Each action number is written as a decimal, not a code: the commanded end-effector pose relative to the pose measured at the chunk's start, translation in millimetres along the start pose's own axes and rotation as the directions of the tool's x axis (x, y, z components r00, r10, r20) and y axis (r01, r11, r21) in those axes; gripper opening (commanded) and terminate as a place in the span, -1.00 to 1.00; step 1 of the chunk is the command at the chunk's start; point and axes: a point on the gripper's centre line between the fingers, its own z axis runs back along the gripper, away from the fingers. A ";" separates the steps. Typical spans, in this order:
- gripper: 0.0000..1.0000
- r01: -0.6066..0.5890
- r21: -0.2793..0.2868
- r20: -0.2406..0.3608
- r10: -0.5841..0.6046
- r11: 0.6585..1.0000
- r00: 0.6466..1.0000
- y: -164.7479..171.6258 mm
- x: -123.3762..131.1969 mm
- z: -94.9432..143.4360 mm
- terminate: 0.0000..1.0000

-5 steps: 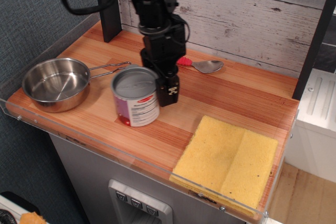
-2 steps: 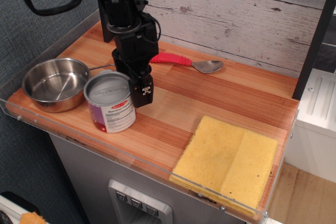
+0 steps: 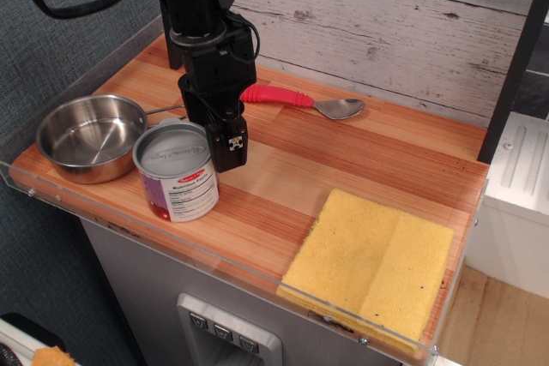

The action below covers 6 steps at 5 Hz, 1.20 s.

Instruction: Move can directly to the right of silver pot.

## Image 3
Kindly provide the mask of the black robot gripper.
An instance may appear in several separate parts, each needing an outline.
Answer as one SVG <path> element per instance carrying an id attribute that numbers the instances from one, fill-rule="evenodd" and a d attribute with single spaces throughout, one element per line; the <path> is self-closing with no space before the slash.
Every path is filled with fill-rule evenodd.
<path id="1" fill-rule="evenodd" d="M 178 36 L 185 75 L 178 81 L 189 120 L 206 126 L 209 151 L 218 173 L 247 162 L 248 127 L 241 117 L 242 92 L 256 82 L 260 37 L 255 26 L 233 12 L 212 33 Z"/>

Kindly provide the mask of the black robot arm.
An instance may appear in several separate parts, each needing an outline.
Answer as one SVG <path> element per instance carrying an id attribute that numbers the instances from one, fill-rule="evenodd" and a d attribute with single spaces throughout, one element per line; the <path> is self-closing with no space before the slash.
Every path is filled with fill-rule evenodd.
<path id="1" fill-rule="evenodd" d="M 248 127 L 240 97 L 256 82 L 259 36 L 235 0 L 160 0 L 167 15 L 166 35 L 181 58 L 178 81 L 191 122 L 206 130 L 218 172 L 244 165 Z"/>

